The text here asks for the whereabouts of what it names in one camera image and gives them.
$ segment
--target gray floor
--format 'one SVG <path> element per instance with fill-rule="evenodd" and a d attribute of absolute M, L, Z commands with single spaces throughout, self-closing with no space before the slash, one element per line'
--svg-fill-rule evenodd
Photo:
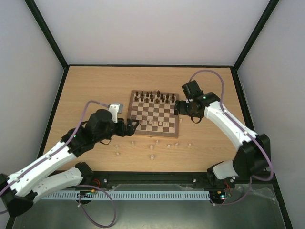
<path fill-rule="evenodd" d="M 245 187 L 237 188 L 239 198 Z M 272 186 L 253 186 L 242 202 L 213 207 L 208 201 L 116 201 L 118 218 L 113 229 L 284 229 Z M 109 224 L 109 201 L 85 206 L 101 224 Z M 14 229 L 94 229 L 73 200 L 41 200 L 17 217 Z"/>

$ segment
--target robotic arm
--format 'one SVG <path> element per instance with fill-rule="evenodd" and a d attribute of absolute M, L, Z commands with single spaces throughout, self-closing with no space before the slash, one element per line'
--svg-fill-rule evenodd
<path fill-rule="evenodd" d="M 138 120 L 118 118 L 122 112 L 121 104 L 111 104 L 108 110 L 100 109 L 92 114 L 87 122 L 83 122 L 74 138 L 65 146 L 74 129 L 68 131 L 49 152 L 22 170 L 9 176 L 0 174 L 1 198 L 11 216 L 26 212 L 34 203 L 44 196 L 79 184 L 88 184 L 93 172 L 86 163 L 78 163 L 75 167 L 46 178 L 62 165 L 70 162 L 83 153 L 94 148 L 94 145 L 105 139 L 111 140 L 113 135 L 132 136 L 139 125 Z M 56 150 L 63 147 L 56 155 Z"/>
<path fill-rule="evenodd" d="M 270 158 L 270 139 L 266 135 L 258 135 L 243 125 L 220 102 L 220 98 L 212 92 L 204 94 L 196 81 L 182 86 L 186 101 L 176 101 L 175 114 L 203 117 L 215 123 L 231 140 L 237 153 L 233 160 L 220 162 L 208 169 L 209 182 L 214 185 L 217 180 L 227 177 L 248 178 L 268 167 L 268 162 L 257 147 L 256 140 Z"/>

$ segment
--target white wall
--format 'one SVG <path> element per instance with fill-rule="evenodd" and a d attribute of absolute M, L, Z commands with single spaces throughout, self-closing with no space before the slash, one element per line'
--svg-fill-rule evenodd
<path fill-rule="evenodd" d="M 15 172 L 37 157 L 62 73 L 25 2 L 1 0 L 0 173 Z M 0 215 L 0 228 L 8 217 Z"/>
<path fill-rule="evenodd" d="M 294 229 L 304 228 L 305 1 L 280 1 L 239 70 Z"/>
<path fill-rule="evenodd" d="M 36 0 L 69 64 L 233 65 L 269 0 Z"/>

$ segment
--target wooden table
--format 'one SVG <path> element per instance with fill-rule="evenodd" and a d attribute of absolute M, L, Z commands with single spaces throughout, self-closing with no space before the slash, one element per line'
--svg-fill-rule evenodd
<path fill-rule="evenodd" d="M 124 105 L 119 117 L 126 119 L 132 90 L 169 91 L 185 99 L 181 86 L 191 75 L 202 68 L 176 67 L 87 67 L 71 66 L 51 126 L 45 152 L 57 143 L 68 130 L 74 128 L 88 100 Z M 229 68 L 213 68 L 225 83 L 224 104 L 242 122 L 244 121 L 236 89 Z M 201 89 L 220 96 L 221 83 L 212 73 L 200 73 L 195 77 Z M 85 120 L 101 107 L 89 106 Z M 230 140 L 211 121 L 203 119 L 194 124 L 187 116 L 181 116 L 178 139 L 131 136 L 114 136 L 108 146 L 96 144 L 76 160 L 65 164 L 69 169 L 77 162 L 86 162 L 94 171 L 153 171 L 153 172 L 203 172 L 210 166 L 233 159 L 236 150 Z"/>

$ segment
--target metal grille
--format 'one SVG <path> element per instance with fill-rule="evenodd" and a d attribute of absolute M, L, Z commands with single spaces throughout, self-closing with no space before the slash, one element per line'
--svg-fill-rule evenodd
<path fill-rule="evenodd" d="M 114 200 L 210 200 L 206 191 L 107 191 Z M 79 191 L 59 191 L 49 194 L 43 199 L 68 200 L 78 199 Z M 108 200 L 102 192 L 86 194 L 83 200 Z"/>

